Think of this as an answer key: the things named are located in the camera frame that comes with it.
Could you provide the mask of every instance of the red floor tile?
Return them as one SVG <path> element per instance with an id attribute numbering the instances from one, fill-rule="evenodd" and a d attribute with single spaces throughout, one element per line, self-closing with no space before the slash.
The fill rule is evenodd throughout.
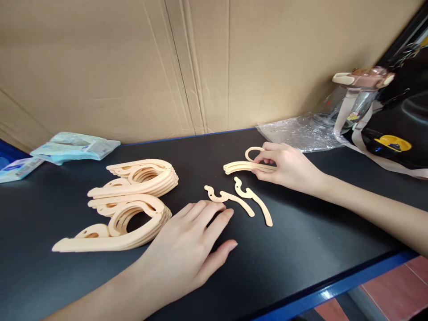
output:
<path id="1" fill-rule="evenodd" d="M 349 321 L 336 299 L 328 300 L 317 306 L 315 311 L 317 311 L 325 321 Z"/>
<path id="2" fill-rule="evenodd" d="M 419 276 L 426 284 L 428 284 L 428 259 L 423 256 L 418 256 L 406 263 L 406 265 Z"/>
<path id="3" fill-rule="evenodd" d="M 362 285 L 389 321 L 408 320 L 428 306 L 428 286 L 405 264 Z"/>

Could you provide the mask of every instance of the cardboard wall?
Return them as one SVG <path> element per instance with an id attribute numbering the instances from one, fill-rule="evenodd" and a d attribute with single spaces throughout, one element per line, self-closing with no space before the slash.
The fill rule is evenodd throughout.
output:
<path id="1" fill-rule="evenodd" d="M 60 131 L 134 143 L 296 116 L 422 2 L 2 1 L 0 138 L 29 151 Z"/>

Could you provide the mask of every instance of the plastic bag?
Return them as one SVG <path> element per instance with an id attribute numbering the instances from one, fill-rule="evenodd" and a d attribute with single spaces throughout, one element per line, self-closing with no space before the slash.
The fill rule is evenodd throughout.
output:
<path id="1" fill-rule="evenodd" d="M 286 143 L 302 152 L 320 152 L 344 146 L 326 128 L 312 121 L 312 113 L 280 120 L 275 123 L 260 123 L 257 130 L 268 141 Z"/>
<path id="2" fill-rule="evenodd" d="M 118 140 L 60 132 L 46 144 L 33 150 L 30 155 L 56 165 L 65 161 L 93 159 L 101 160 L 120 145 Z"/>

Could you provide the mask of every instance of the peach hanger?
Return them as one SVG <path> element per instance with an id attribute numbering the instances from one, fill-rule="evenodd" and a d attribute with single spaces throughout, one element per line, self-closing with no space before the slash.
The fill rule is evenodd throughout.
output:
<path id="1" fill-rule="evenodd" d="M 262 152 L 265 151 L 265 149 L 263 149 L 261 147 L 250 147 L 249 149 L 247 149 L 245 151 L 245 158 L 248 161 L 236 161 L 236 162 L 228 163 L 228 164 L 223 166 L 223 169 L 224 169 L 226 175 L 232 174 L 232 173 L 237 172 L 237 171 L 242 171 L 242 170 L 251 171 L 252 169 L 260 169 L 261 171 L 264 171 L 267 173 L 272 173 L 272 172 L 276 171 L 275 166 L 269 166 L 269 165 L 265 165 L 265 164 L 255 163 L 254 160 L 252 160 L 249 157 L 249 152 L 252 150 L 258 150 L 258 151 L 262 151 Z"/>
<path id="2" fill-rule="evenodd" d="M 213 202 L 223 203 L 223 202 L 226 202 L 228 200 L 237 202 L 237 203 L 239 203 L 239 205 L 241 205 L 244 208 L 244 210 L 248 213 L 248 215 L 250 217 L 254 217 L 254 215 L 255 215 L 254 211 L 251 209 L 250 206 L 248 206 L 248 204 L 246 202 L 244 202 L 239 197 L 234 196 L 232 194 L 229 194 L 227 192 L 223 192 L 223 191 L 220 192 L 221 197 L 217 197 L 217 196 L 215 196 L 214 189 L 211 186 L 205 185 L 204 189 L 208 192 L 208 197 Z"/>
<path id="3" fill-rule="evenodd" d="M 107 166 L 119 176 L 101 188 L 89 191 L 93 196 L 88 206 L 100 215 L 110 217 L 106 224 L 94 224 L 82 230 L 73 239 L 62 239 L 52 251 L 124 251 L 153 240 L 172 217 L 171 211 L 158 197 L 178 184 L 172 165 L 163 160 L 148 159 Z M 150 221 L 133 232 L 127 226 L 133 216 L 145 212 Z"/>
<path id="4" fill-rule="evenodd" d="M 161 200 L 152 195 L 140 195 L 138 198 L 142 201 L 133 201 L 120 206 L 110 219 L 108 226 L 104 224 L 89 226 L 75 238 L 65 238 L 57 242 L 52 251 L 123 251 L 151 241 L 172 214 Z M 150 221 L 135 231 L 127 233 L 126 227 L 131 217 L 142 211 L 152 215 Z"/>
<path id="5" fill-rule="evenodd" d="M 266 225 L 267 226 L 273 226 L 271 215 L 268 211 L 268 208 L 263 203 L 263 201 L 249 188 L 246 188 L 245 192 L 243 192 L 241 190 L 242 182 L 239 178 L 234 177 L 234 180 L 236 182 L 236 184 L 235 184 L 236 193 L 242 198 L 252 198 L 262 209 Z"/>

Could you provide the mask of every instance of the black table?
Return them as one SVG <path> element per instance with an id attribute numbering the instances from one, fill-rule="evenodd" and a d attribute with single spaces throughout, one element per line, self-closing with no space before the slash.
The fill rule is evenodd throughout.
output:
<path id="1" fill-rule="evenodd" d="M 176 213 L 208 199 L 204 185 L 234 194 L 233 175 L 225 175 L 223 165 L 244 160 L 248 147 L 263 142 L 256 130 L 246 130 L 136 144 L 119 147 L 102 161 L 44 163 L 22 181 L 1 184 L 1 319 L 44 317 L 102 285 L 145 251 L 147 245 L 122 252 L 51 252 L 58 240 L 108 222 L 87 206 L 86 196 L 115 178 L 107 165 L 146 158 L 170 162 L 179 185 L 161 199 Z M 345 147 L 307 157 L 328 174 L 428 210 L 426 181 L 388 172 Z M 250 172 L 235 174 L 265 202 L 274 226 L 265 225 L 255 202 L 246 200 L 253 218 L 228 202 L 235 215 L 218 244 L 234 238 L 238 247 L 206 285 L 150 320 L 253 318 L 406 249 L 339 206 L 257 181 Z M 141 214 L 131 223 L 145 221 Z"/>

